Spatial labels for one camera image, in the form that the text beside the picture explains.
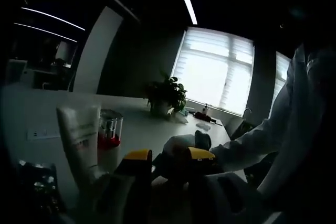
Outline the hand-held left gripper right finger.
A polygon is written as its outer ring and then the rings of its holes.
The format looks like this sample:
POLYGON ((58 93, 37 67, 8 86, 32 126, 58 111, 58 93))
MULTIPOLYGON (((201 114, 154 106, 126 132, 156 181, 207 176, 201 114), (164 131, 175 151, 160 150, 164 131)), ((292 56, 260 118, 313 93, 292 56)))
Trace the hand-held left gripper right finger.
POLYGON ((237 174, 222 171, 209 151, 189 147, 188 194, 192 223, 262 223, 262 199, 237 174))

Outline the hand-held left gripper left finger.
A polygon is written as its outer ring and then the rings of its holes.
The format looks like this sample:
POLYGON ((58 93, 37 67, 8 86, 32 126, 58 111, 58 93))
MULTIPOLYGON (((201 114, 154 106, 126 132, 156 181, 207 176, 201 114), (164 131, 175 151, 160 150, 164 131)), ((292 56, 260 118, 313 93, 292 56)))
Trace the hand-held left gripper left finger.
POLYGON ((96 203, 108 223, 148 223, 152 151, 131 151, 121 160, 96 203))

